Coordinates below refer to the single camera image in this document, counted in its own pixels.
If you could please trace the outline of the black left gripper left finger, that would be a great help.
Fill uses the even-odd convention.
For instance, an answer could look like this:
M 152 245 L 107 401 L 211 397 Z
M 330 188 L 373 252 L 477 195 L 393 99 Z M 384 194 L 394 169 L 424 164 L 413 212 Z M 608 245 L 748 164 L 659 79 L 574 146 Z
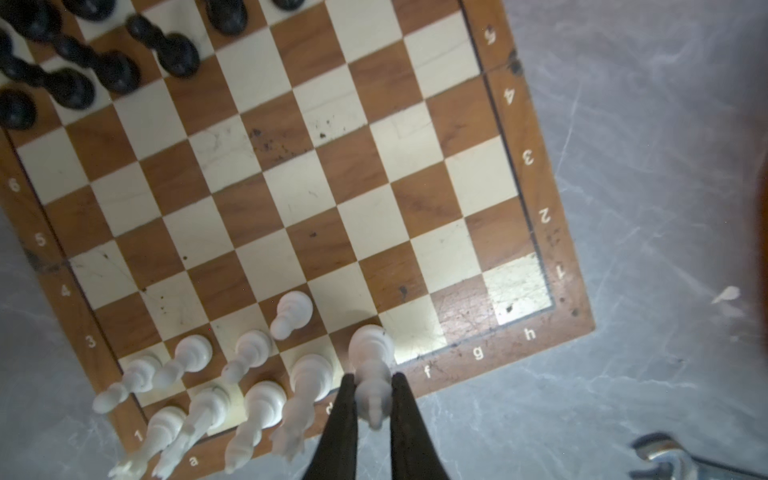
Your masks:
M 355 390 L 355 376 L 345 374 L 303 480 L 356 479 L 358 413 Z

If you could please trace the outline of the white king chess piece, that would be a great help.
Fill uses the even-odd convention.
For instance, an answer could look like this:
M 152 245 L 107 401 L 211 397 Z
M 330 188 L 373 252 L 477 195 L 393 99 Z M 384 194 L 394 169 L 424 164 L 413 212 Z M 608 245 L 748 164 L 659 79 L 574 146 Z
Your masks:
M 354 368 L 358 416 L 378 431 L 392 410 L 394 340 L 383 327 L 364 325 L 353 334 L 348 353 Z

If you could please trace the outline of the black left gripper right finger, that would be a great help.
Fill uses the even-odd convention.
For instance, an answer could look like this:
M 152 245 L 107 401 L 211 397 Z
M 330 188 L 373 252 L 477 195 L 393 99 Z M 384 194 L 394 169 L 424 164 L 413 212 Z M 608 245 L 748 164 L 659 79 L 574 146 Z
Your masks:
M 394 480 L 449 477 L 433 446 L 407 377 L 393 375 L 390 415 L 391 469 Z

